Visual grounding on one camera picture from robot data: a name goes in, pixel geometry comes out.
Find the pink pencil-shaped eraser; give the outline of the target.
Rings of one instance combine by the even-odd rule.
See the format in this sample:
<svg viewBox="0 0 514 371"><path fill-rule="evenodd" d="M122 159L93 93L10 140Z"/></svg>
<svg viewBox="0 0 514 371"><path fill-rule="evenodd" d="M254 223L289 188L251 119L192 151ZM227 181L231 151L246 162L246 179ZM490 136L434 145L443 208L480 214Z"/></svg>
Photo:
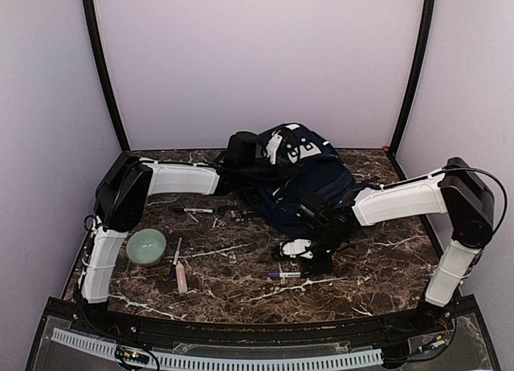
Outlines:
<svg viewBox="0 0 514 371"><path fill-rule="evenodd" d="M188 292L186 270L185 270L184 265L181 262L178 262L175 267L175 276L176 276L176 280L177 280L178 292L181 295L186 294Z"/></svg>

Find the purple capped white marker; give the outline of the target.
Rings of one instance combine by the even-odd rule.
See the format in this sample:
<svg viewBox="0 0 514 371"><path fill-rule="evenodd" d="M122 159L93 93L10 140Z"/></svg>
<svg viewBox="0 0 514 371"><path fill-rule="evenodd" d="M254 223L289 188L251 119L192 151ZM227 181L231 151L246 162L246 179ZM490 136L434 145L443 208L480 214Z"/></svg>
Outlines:
<svg viewBox="0 0 514 371"><path fill-rule="evenodd" d="M300 272L268 272L267 277L270 279L290 279L290 278L301 278L302 274Z"/></svg>

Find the navy blue student backpack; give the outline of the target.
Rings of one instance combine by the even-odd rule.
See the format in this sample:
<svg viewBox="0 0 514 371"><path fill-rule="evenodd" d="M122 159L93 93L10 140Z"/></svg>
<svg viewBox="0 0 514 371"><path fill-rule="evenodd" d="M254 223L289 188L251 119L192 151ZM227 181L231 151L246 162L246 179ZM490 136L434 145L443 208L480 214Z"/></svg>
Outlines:
<svg viewBox="0 0 514 371"><path fill-rule="evenodd" d="M298 216L300 203L308 194L317 194L329 202L339 202L357 183L329 141L306 126L281 124L258 135L263 156L276 130L291 131L290 163L304 163L300 175L284 183L251 183L239 196L268 225L290 239L311 239L315 231Z"/></svg>

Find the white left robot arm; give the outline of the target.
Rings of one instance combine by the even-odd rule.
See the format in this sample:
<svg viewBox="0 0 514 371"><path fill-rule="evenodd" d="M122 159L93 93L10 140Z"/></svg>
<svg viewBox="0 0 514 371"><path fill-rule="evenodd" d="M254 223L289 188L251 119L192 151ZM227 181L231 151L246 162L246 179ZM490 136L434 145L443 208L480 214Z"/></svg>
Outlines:
<svg viewBox="0 0 514 371"><path fill-rule="evenodd" d="M83 324L97 336L113 329L113 318L100 306L108 289L122 242L141 221L148 197L155 194L225 195L255 182L289 178L296 168L278 155L279 141L260 146L257 136L237 132L213 163L166 162L125 150L96 189L91 217L92 244L75 291L77 302L90 304Z"/></svg>

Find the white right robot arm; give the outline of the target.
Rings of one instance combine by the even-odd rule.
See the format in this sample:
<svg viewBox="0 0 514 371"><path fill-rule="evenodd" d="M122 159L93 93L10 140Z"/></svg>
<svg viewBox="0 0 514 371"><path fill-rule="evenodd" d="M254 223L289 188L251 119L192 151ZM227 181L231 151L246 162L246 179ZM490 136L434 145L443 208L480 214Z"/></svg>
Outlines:
<svg viewBox="0 0 514 371"><path fill-rule="evenodd" d="M327 259L344 237L358 227L423 214L445 214L453 231L439 265L427 285L424 304L410 316L410 327L428 333L441 320L457 287L471 273L502 219L495 218L495 197L481 180L492 174L453 157L446 166L388 185L359 185L339 201L309 194L300 203L299 218L318 230L307 251L315 261Z"/></svg>

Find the black capped white marker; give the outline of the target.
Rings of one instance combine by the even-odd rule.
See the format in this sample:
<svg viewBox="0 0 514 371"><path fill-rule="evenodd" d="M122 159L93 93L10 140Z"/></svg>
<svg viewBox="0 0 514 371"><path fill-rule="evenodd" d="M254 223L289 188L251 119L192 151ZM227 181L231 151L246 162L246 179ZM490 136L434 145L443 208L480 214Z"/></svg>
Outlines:
<svg viewBox="0 0 514 371"><path fill-rule="evenodd" d="M171 207L170 208L174 213L194 213L194 214L213 214L213 209L205 209L205 208L190 208L190 207Z"/></svg>

